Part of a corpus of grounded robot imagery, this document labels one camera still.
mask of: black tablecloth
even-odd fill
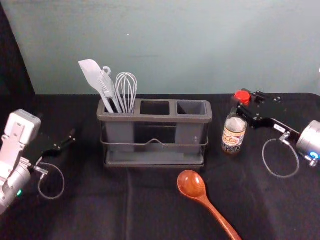
[[[262,147],[279,134],[248,129],[236,157],[221,150],[223,125],[230,95],[158,95],[144,98],[199,99],[211,103],[213,120],[205,167],[200,171],[213,205],[243,239],[319,239],[319,167],[300,159],[290,179],[270,175],[262,161]],[[320,120],[320,98],[312,94],[281,94],[288,108]],[[44,200],[34,174],[11,207],[0,216],[1,239],[207,240],[228,239],[209,212],[177,190],[179,169],[108,168],[103,166],[96,95],[36,96],[32,102],[1,98],[0,129],[17,108],[41,113],[40,132],[62,139],[75,126],[76,143],[61,157],[45,159],[61,168],[64,195]],[[270,148],[268,162],[282,174],[295,169],[285,148]],[[54,179],[57,188],[59,177]]]

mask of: bottle cap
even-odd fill
[[[250,102],[250,94],[247,91],[239,90],[234,94],[234,97],[243,104]]]

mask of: gray utensil caddy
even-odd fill
[[[204,100],[136,99],[134,111],[97,109],[107,167],[187,167],[204,164],[212,109]]]

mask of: teal wall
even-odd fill
[[[79,60],[140,94],[320,93],[318,0],[2,0],[37,94],[92,94]]]

